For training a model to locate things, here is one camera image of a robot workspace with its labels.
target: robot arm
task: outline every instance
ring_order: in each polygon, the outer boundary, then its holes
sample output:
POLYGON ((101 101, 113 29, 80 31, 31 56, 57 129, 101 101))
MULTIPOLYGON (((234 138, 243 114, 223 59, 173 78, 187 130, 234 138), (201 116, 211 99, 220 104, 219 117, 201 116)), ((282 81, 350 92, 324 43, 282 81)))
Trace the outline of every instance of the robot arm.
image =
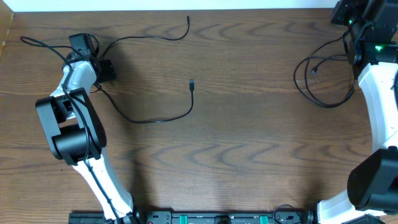
POLYGON ((397 13, 391 0, 342 0, 333 11, 332 23, 351 28, 348 60, 368 106, 373 154, 350 173, 347 190, 318 203, 321 224, 398 211, 397 13))
POLYGON ((70 36, 70 42, 80 53, 73 52, 67 58, 73 71, 64 66, 57 89, 50 97, 36 102, 37 113, 53 155, 65 160, 83 176, 101 203, 105 219, 116 220, 133 212, 133 200, 109 162, 105 131, 88 98, 92 85, 99 79, 109 80, 114 77, 114 72, 109 60, 97 60, 89 34, 70 36), (74 104, 66 93, 73 98, 74 104), (81 114, 76 113, 75 105, 81 114), (77 124, 60 128, 60 123, 73 118, 77 124), (85 158, 85 128, 90 130, 91 136, 88 158, 85 158))

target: black bracket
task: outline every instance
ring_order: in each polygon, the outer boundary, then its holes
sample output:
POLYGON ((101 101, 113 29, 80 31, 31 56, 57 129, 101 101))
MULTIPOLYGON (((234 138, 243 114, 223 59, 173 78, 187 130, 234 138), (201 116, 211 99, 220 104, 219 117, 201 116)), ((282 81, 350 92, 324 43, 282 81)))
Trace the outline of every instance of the black bracket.
MULTIPOLYGON (((120 218, 120 224, 147 224, 148 217, 141 212, 137 207, 132 209, 132 212, 126 214, 125 217, 120 218)), ((115 224, 117 220, 109 219, 105 224, 115 224)))
POLYGON ((69 63, 88 61, 94 68, 98 83, 115 80, 116 73, 110 60, 99 60, 97 58, 98 46, 94 49, 92 36, 87 33, 80 33, 69 36, 70 45, 76 52, 71 52, 67 57, 69 63))
POLYGON ((348 61, 353 66, 355 79, 369 63, 397 63, 398 45, 391 41, 397 32, 397 0, 340 0, 333 10, 331 23, 350 29, 348 61))
POLYGON ((347 191, 355 209, 398 212, 398 151, 397 147, 379 149, 348 177, 347 191))
MULTIPOLYGON (((75 102, 81 110, 92 136, 89 141, 89 158, 99 159, 101 149, 106 146, 104 127, 84 88, 72 90, 69 95, 79 99, 75 102)), ((76 108, 67 100, 66 96, 62 95, 58 98, 50 96, 37 100, 36 110, 52 154, 57 159, 64 159, 68 165, 74 166, 78 161, 84 159, 87 143, 85 128, 80 115, 75 112, 76 108), (66 121, 64 115, 72 113, 75 114, 77 123, 60 128, 59 124, 66 121)))

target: wooden table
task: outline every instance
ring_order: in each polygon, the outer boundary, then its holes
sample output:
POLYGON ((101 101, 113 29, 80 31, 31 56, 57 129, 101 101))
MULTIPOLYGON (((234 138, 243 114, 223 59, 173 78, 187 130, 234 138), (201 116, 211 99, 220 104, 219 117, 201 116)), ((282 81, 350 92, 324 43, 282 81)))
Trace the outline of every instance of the wooden table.
MULTIPOLYGON (((188 110, 192 78, 191 114, 130 124, 103 94, 90 96, 111 162, 136 204, 313 208, 346 188, 348 174, 371 153, 363 94, 357 87, 343 106, 326 110, 307 101, 292 79, 299 61, 345 30, 330 25, 331 9, 17 13, 0 61, 1 223, 66 223, 72 211, 101 210, 83 178, 51 154, 35 111, 36 100, 59 84, 63 62, 19 36, 68 45, 69 35, 88 32, 102 51, 127 35, 179 37, 187 13, 191 30, 181 41, 124 40, 110 50, 118 79, 104 89, 133 118, 166 118, 188 110)), ((341 52, 339 42, 321 54, 341 52)), ((318 73, 310 80, 317 96, 341 100, 352 80, 348 63, 328 62, 318 73)))

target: white backdrop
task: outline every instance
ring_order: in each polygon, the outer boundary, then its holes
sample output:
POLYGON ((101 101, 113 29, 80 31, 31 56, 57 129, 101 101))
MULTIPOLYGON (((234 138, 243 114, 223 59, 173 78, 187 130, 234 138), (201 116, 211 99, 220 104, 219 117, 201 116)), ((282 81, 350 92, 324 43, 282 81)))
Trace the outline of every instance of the white backdrop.
POLYGON ((14 12, 334 7, 338 0, 3 0, 14 12))

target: cable connector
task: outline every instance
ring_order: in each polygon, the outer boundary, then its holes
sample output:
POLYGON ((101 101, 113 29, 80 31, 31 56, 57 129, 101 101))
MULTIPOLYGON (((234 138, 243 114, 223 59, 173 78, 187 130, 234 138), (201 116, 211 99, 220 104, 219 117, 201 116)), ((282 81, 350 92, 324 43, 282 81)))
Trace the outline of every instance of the cable connector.
POLYGON ((195 90, 195 83, 193 80, 189 80, 189 90, 194 91, 195 90))
POLYGON ((312 75, 316 75, 316 74, 317 74, 317 71, 318 71, 318 67, 315 66, 315 67, 312 68, 311 74, 312 74, 312 75))

